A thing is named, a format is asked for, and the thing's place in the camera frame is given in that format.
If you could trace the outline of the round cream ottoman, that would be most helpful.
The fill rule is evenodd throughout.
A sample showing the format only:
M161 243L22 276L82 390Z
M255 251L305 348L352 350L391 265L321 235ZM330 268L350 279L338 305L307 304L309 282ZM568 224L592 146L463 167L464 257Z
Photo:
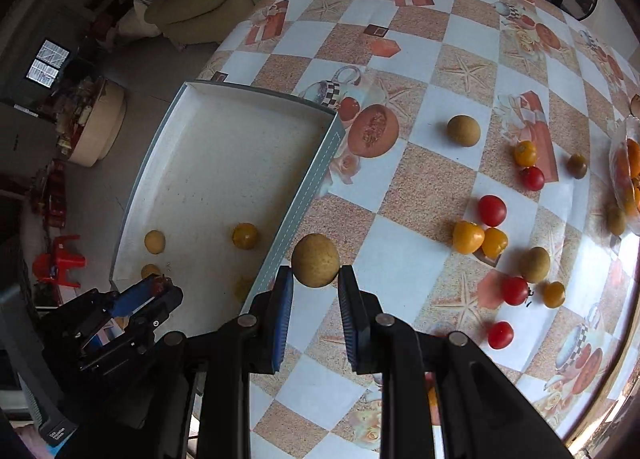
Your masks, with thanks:
M125 114L125 89L111 80L104 80L96 100L93 101L88 119L81 127L77 140L72 142L68 161L92 167L103 160L114 145Z

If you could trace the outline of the red tomato with stem centre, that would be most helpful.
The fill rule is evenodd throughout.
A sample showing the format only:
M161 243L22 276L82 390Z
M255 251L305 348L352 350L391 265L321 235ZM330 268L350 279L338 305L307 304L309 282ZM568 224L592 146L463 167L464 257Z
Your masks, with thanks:
M520 276L509 276L502 280L501 294L503 301L511 306L525 303L532 295L528 282Z

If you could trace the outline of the brown longan beside bowl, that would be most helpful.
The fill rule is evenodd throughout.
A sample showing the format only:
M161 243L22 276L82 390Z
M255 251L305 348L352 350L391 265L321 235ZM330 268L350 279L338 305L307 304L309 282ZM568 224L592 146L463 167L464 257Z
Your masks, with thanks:
M606 227L615 237L626 231L626 214L617 205L610 204L606 209Z

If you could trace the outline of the yellow tomato left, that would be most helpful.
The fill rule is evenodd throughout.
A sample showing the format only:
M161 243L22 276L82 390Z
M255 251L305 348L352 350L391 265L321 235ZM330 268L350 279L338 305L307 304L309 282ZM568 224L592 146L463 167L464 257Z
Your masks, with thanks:
M482 227L468 220L459 220L454 225L452 233L452 247L460 254L472 254L476 252L485 240L485 231Z

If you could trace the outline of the red tomato upper middle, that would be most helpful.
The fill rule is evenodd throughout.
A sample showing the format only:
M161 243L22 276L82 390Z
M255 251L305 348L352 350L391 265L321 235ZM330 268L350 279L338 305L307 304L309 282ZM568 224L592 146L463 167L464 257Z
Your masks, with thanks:
M489 227L497 227L506 219L506 204L493 194L478 200L477 211L482 223Z

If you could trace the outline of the yellow tomato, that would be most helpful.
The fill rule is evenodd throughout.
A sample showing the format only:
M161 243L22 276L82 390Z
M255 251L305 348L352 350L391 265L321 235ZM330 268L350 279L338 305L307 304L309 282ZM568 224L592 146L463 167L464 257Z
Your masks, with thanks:
M468 220L459 220L454 225L452 233L452 247L460 254L472 254L476 252L485 240L485 231L482 227Z
M498 260L509 244L506 233L496 227L489 227L485 231L485 238L482 243L482 251L488 259Z

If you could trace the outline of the glass fruit bowl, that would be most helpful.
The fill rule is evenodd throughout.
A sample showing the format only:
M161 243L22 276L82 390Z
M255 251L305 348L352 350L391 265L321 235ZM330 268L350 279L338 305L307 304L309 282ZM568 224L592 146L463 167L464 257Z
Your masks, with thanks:
M629 115L618 123L608 154L611 182L627 228L639 234L639 119Z

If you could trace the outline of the brown longan centre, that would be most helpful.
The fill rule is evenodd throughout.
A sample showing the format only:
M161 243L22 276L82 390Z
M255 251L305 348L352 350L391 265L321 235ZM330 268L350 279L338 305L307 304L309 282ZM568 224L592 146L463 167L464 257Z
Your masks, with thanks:
M541 283L549 274L551 260L543 247L533 247L521 255L518 271L528 283Z

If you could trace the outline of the checkered patterned tablecloth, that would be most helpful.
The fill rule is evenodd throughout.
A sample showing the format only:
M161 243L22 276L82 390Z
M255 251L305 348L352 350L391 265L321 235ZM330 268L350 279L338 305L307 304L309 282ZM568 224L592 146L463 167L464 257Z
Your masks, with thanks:
M477 343L507 321L513 342L491 358L556 433L613 421L638 373L639 240L606 227L608 154L639 71L601 34L544 0L262 0L202 75L340 114L345 138L299 230L331 238L386 312ZM447 136L459 114L480 124L473 147ZM540 191L514 162L523 140L537 147ZM567 173L574 153L583 179ZM489 228L486 194L506 204L496 261L452 247L459 220ZM502 280L522 277L533 247L549 253L549 274L506 304ZM542 301L552 281L565 286L557 309Z

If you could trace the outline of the tan longan in tray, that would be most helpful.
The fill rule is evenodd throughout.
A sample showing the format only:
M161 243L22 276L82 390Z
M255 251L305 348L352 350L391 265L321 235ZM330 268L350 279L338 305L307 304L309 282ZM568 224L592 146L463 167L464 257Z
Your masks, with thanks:
M163 253L166 247L166 239L161 231L149 231L143 240L145 249L151 254Z
M142 279L148 278L152 275L160 275L162 272L154 264L146 264L141 268L140 275Z

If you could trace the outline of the amber tomato centre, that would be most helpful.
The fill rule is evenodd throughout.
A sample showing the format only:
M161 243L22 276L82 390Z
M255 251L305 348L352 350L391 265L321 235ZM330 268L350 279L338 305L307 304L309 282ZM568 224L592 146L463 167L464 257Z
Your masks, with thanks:
M565 301L565 286L559 281L546 283L542 290L542 301L548 309L557 309Z

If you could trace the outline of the yellow tomato right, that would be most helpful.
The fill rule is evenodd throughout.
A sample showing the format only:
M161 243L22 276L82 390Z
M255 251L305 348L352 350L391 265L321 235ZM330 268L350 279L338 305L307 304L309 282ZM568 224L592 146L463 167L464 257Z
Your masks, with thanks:
M482 251L488 259L498 260L509 244L506 233L496 227L489 227L485 231L485 238L482 243Z

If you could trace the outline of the red tomato with stem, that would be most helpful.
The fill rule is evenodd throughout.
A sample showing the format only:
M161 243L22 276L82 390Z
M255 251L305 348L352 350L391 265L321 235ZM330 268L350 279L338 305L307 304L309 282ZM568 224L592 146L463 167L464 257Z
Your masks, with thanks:
M502 280L501 294L503 301L511 306L525 303L532 295L528 282L520 276L509 276Z
M154 276L151 283L150 291L153 297L158 297L160 294L163 294L173 286L174 285L172 284L170 278L165 276Z

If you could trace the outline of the red tomato top pair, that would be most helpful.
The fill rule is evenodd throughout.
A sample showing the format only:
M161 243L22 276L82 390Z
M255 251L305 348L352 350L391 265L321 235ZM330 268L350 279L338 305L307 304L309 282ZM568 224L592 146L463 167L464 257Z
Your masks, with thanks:
M540 191L544 188L544 173L536 166L524 167L520 172L521 182L525 189L529 191Z

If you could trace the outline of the orange tomato top pair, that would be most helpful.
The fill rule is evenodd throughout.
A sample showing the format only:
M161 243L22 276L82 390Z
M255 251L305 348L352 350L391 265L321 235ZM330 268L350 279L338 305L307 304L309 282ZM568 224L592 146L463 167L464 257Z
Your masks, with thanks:
M538 160L537 147L531 140L523 140L513 149L513 159L518 167L535 166Z

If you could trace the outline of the brown round longan fruit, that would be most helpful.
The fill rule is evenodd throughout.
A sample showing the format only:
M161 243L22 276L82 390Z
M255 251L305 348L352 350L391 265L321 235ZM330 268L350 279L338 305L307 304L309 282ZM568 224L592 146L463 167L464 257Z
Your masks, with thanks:
M328 237L309 234L295 245L291 267L295 278L303 286L322 288L332 283L338 274L340 256Z

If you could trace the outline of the dark brown tomato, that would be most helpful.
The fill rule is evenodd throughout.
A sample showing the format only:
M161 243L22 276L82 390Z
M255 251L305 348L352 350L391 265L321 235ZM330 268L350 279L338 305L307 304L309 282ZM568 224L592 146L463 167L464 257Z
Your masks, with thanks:
M574 179L583 179L588 171L587 159L580 153L574 153L567 159L566 169Z

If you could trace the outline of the white tray with grey rim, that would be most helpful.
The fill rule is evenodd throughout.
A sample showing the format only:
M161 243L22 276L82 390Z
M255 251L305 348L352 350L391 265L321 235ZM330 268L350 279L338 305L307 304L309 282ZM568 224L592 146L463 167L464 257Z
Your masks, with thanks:
M183 84L132 186L111 283L126 289L154 264L182 290L160 333L202 335L245 312L236 286L268 289L344 134L334 111L302 98ZM255 248L235 248L239 223L257 227ZM164 234L163 253L145 249L149 231Z

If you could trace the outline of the brown longan upper left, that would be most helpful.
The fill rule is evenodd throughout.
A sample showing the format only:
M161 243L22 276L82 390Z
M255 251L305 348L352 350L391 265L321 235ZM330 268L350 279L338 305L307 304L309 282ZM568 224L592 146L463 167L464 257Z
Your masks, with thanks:
M480 124L469 115L455 115L447 123L448 138L461 147L473 147L480 141Z

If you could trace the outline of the red plastic stool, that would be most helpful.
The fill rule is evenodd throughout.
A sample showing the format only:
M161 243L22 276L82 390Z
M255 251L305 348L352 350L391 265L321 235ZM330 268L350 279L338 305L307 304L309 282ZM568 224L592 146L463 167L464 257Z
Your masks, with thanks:
M80 284L67 278L67 273L72 269L84 268L86 258L66 247L68 242L77 241L79 235L58 236L53 239L48 253L39 254L32 262L32 273L38 283L49 283L56 287L70 287L79 289Z

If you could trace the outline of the yellow fruit in tray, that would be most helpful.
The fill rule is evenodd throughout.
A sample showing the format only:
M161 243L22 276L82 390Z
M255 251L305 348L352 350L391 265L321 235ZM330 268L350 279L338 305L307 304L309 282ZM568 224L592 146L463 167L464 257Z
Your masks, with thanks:
M235 248L241 250L251 250L256 247L259 241L259 231L252 223L239 223L231 234L231 240Z

